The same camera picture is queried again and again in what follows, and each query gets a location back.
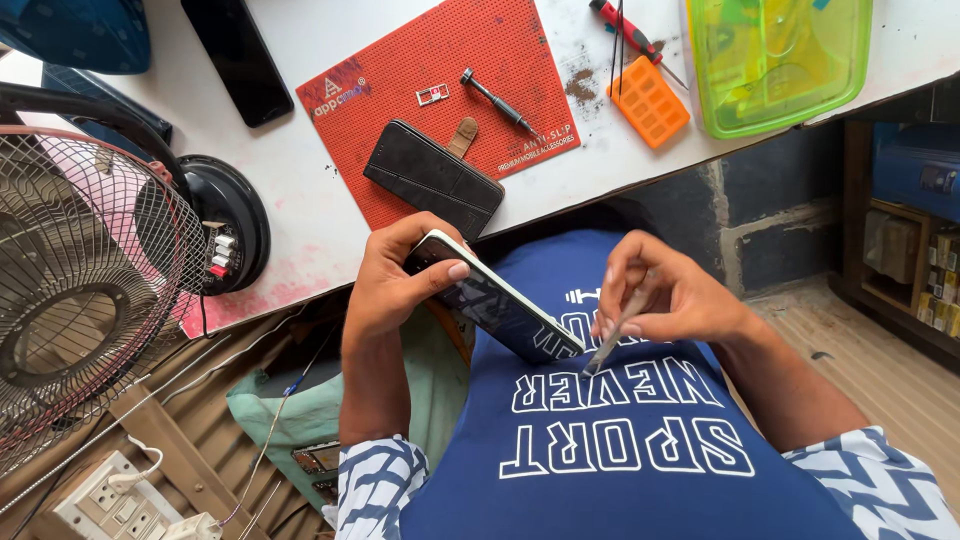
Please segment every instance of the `fan guard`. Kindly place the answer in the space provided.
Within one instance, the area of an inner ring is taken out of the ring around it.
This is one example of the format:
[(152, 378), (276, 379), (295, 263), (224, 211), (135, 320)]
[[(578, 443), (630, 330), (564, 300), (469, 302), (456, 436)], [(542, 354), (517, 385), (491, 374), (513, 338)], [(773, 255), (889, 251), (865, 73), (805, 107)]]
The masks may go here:
[(146, 163), (0, 128), (0, 478), (146, 374), (201, 291), (196, 214)]

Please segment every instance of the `concrete wall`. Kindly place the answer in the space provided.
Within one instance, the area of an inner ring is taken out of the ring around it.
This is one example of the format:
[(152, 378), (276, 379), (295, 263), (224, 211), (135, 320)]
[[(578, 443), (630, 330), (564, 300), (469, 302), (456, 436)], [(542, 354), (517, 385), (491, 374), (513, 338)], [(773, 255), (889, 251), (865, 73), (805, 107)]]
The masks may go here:
[(794, 130), (623, 195), (740, 297), (839, 269), (843, 124)]

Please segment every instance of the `leather phone wallet case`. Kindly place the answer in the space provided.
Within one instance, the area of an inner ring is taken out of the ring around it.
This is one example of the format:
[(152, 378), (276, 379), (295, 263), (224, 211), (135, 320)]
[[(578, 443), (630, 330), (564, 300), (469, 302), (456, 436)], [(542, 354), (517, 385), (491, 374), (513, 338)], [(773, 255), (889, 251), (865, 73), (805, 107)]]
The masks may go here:
[(504, 194), (502, 185), (402, 120), (387, 123), (363, 175), (433, 212), (466, 241), (480, 236)]

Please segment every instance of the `sim card tray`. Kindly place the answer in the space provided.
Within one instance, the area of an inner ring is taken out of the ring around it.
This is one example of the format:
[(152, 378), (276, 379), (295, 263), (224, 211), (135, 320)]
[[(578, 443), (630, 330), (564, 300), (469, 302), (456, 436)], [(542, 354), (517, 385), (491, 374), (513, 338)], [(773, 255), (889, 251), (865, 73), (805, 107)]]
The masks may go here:
[(446, 89), (446, 83), (442, 83), (417, 92), (417, 103), (423, 107), (424, 105), (430, 105), (435, 101), (440, 101), (448, 97), (450, 97), (450, 92)]

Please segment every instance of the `power strip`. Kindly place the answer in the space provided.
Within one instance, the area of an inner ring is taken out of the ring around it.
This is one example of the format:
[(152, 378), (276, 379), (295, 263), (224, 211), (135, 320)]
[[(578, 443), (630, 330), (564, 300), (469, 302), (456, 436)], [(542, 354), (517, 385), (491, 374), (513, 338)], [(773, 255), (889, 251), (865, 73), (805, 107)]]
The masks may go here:
[(160, 540), (171, 524), (183, 521), (177, 510), (147, 480), (123, 495), (107, 482), (111, 475), (137, 472), (114, 451), (85, 478), (75, 479), (66, 497), (38, 515), (36, 527), (59, 540)]

